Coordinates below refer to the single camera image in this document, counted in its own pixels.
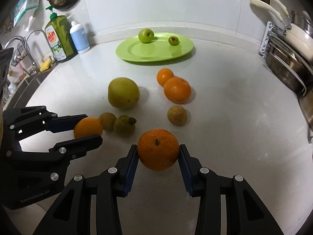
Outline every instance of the white pan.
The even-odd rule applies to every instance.
[[[284,14],[289,18],[286,6],[284,6],[279,0],[272,1],[275,1],[281,7]],[[305,31],[292,23],[290,23],[290,27],[288,28],[285,25],[281,14],[267,3],[260,0],[251,0],[250,2],[259,8],[271,11],[285,26],[285,42],[301,53],[309,62],[313,62],[313,39]]]

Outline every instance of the oval plate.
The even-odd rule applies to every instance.
[[[179,39],[177,46],[171,46],[168,38],[176,36]],[[180,34],[154,33],[150,43],[141,43],[138,36],[123,41],[116,48],[116,55],[130,62],[157,62],[178,58],[188,54],[193,49],[193,42]]]

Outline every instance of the dish soap bottle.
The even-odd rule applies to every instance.
[[[79,54],[86,53],[90,49],[90,45],[83,25],[74,19],[74,15],[68,16],[67,19],[71,21],[72,28],[69,32],[77,52]]]
[[[71,25],[66,16],[58,16],[53,12],[53,5],[46,8],[51,10],[50,21],[45,32],[56,59],[65,62],[77,55],[77,50],[69,32]]]

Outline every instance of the orange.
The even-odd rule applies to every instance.
[[[157,73],[156,81],[161,86],[164,86],[165,82],[167,82],[172,77],[174,77],[174,73],[168,68],[163,68]]]
[[[80,120],[74,128],[74,138],[81,138],[93,134],[102,135],[103,127],[99,118],[86,117]]]
[[[144,166],[159,171],[171,167],[176,162],[179,144],[169,131],[154,129],[141,135],[137,151]]]
[[[191,87],[186,80],[172,77],[164,85],[164,94],[170,101],[181,104],[189,99]]]

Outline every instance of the white countertop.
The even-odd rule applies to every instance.
[[[188,59],[141,66],[115,55],[120,42],[96,45],[59,64],[28,103],[45,105],[58,116],[86,113],[98,117],[109,111],[137,119],[131,137],[104,132],[99,149],[71,161],[66,183],[76,174],[95,176],[115,166],[143,132],[163,128],[218,175],[242,175],[284,234],[294,235],[313,205],[312,146],[295,94],[265,68],[258,54],[242,48],[193,39],[195,49]],[[167,110],[173,104],[156,81],[162,67],[170,68],[193,88],[190,102],[184,105],[189,112],[184,127],[167,120]],[[128,77],[140,87],[135,108],[122,111],[109,104],[107,87],[116,77]],[[72,138],[72,132],[41,132],[21,141],[21,146],[24,151],[46,152],[55,143]],[[54,199],[41,204],[47,209]],[[139,162],[132,191],[127,198],[119,198],[118,204],[124,235],[194,234],[199,199],[185,191],[177,162],[162,172],[148,170]],[[224,235],[225,202],[222,206]]]

